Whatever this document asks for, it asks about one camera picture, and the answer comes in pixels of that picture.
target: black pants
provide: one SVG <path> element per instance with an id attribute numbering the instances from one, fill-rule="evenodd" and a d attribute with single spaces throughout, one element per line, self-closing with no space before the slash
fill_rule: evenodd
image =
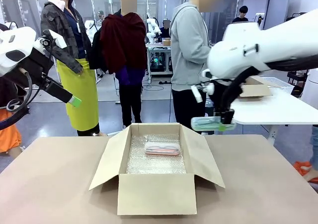
<path id="1" fill-rule="evenodd" d="M 87 131 L 78 131 L 78 136 L 93 136 L 93 134 L 98 134 L 99 130 L 99 123 L 94 127 Z"/>
<path id="2" fill-rule="evenodd" d="M 131 125 L 131 110 L 133 110 L 135 123 L 141 123 L 141 90 L 142 84 L 119 85 L 119 99 L 124 126 Z"/>
<path id="3" fill-rule="evenodd" d="M 193 117 L 205 116 L 206 94 L 203 92 L 200 93 L 203 101 L 198 103 L 192 90 L 172 90 L 175 119 L 178 123 L 190 129 L 192 129 L 191 119 Z"/>

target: orange shoe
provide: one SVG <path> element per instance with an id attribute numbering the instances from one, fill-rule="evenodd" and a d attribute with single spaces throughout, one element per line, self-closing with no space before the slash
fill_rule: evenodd
<path id="1" fill-rule="evenodd" d="M 306 162 L 299 162 L 296 161 L 293 165 L 293 167 L 300 173 L 301 176 L 304 176 L 308 173 L 309 170 L 305 170 L 302 167 L 311 167 L 311 164 L 309 161 Z M 311 183 L 318 183 L 318 178 L 313 178 L 310 180 Z"/>

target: cardboard box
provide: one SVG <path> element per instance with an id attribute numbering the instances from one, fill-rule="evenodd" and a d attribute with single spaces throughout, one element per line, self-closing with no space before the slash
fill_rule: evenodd
<path id="1" fill-rule="evenodd" d="M 186 173 L 126 172 L 132 136 L 149 134 L 179 134 Z M 119 176 L 118 215 L 193 215 L 197 214 L 195 175 L 225 188 L 202 135 L 178 123 L 132 124 L 109 139 L 89 189 Z"/>
<path id="2" fill-rule="evenodd" d="M 162 45 L 164 46 L 171 46 L 171 40 L 169 39 L 164 39 L 162 40 Z"/>
<path id="3" fill-rule="evenodd" d="M 279 87 L 277 84 L 267 81 L 260 76 L 251 76 L 246 80 L 246 83 L 242 86 L 243 93 L 239 97 L 253 98 L 271 96 L 272 93 L 268 86 Z"/>

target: bubble wrap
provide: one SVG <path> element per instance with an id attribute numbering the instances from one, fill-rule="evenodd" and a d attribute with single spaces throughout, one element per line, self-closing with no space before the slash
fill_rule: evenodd
<path id="1" fill-rule="evenodd" d="M 146 154 L 145 142 L 180 143 L 178 134 L 132 136 L 127 173 L 186 173 L 182 151 L 178 156 Z"/>

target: orange clothing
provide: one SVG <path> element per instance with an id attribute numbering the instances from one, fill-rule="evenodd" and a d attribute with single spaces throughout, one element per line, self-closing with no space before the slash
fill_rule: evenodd
<path id="1" fill-rule="evenodd" d="M 0 121 L 11 116 L 11 112 L 0 109 Z M 7 152 L 9 149 L 17 147 L 21 144 L 21 134 L 16 125 L 12 125 L 0 131 L 0 152 Z"/>
<path id="2" fill-rule="evenodd" d="M 305 174 L 308 173 L 308 170 L 302 169 L 302 167 L 310 167 L 311 164 L 310 164 L 309 161 L 307 161 L 307 162 L 296 161 L 293 166 L 300 173 L 301 176 L 304 176 Z M 318 178 L 313 178 L 309 182 L 310 183 L 317 183 L 318 182 Z"/>

